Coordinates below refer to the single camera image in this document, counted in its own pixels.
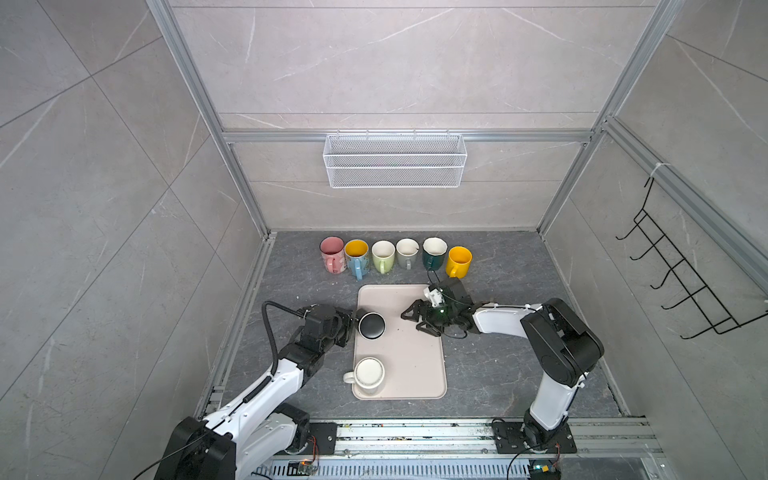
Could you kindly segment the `black mug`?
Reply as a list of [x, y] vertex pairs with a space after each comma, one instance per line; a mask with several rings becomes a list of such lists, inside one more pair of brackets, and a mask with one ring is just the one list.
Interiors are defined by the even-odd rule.
[[357, 320], [357, 332], [365, 339], [379, 339], [386, 330], [384, 317], [373, 311], [358, 309], [355, 312]]

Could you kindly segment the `white mug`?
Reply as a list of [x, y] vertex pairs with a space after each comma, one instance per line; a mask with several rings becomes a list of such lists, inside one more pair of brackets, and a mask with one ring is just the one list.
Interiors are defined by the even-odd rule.
[[377, 358], [366, 357], [357, 362], [354, 369], [343, 375], [343, 382], [356, 386], [366, 395], [377, 394], [384, 384], [386, 370]]

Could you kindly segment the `grey mug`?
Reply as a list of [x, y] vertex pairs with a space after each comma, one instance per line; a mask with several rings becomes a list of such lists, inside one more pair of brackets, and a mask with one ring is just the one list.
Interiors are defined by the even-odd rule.
[[403, 238], [396, 243], [398, 265], [405, 270], [413, 270], [417, 264], [419, 243], [412, 238]]

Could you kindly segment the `dark green mug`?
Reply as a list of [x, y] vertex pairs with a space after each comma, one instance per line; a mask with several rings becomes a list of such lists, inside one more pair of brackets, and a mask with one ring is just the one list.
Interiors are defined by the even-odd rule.
[[444, 263], [447, 243], [439, 237], [430, 237], [422, 244], [422, 262], [427, 271], [437, 271]]

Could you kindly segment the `light green mug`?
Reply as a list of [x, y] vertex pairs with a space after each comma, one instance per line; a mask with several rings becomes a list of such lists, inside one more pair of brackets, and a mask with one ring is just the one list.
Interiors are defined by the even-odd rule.
[[373, 244], [373, 266], [380, 274], [388, 274], [394, 267], [396, 260], [396, 247], [387, 240], [380, 240]]

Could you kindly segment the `blue butterfly mug yellow inside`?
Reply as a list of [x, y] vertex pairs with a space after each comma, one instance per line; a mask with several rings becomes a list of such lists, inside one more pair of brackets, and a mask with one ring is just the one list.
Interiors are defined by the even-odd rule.
[[369, 245], [361, 239], [350, 240], [344, 246], [344, 255], [347, 269], [361, 281], [370, 270]]

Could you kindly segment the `pink mug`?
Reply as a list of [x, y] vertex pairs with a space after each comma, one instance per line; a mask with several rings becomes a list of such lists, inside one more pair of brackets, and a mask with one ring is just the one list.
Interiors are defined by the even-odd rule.
[[337, 236], [329, 236], [320, 243], [320, 251], [325, 269], [331, 274], [341, 274], [346, 270], [344, 253], [345, 242]]

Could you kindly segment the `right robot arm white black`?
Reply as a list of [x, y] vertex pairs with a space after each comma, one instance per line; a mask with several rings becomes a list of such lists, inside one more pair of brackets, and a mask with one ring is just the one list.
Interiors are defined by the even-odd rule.
[[423, 297], [402, 311], [401, 318], [434, 337], [457, 327], [465, 333], [528, 340], [543, 370], [519, 434], [524, 447], [533, 452], [555, 445], [556, 436], [567, 426], [577, 390], [605, 353], [601, 340], [564, 300], [524, 305], [475, 302], [457, 278], [425, 287]]

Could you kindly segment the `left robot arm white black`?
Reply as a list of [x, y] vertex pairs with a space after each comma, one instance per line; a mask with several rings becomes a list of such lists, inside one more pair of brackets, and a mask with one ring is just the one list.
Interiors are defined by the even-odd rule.
[[[281, 349], [269, 321], [270, 307], [303, 321]], [[319, 371], [326, 353], [347, 345], [355, 315], [328, 304], [294, 310], [267, 300], [261, 316], [272, 357], [269, 369], [217, 411], [177, 424], [163, 456], [136, 478], [154, 470], [156, 479], [246, 479], [274, 454], [299, 453], [307, 446], [309, 414], [286, 400]]]

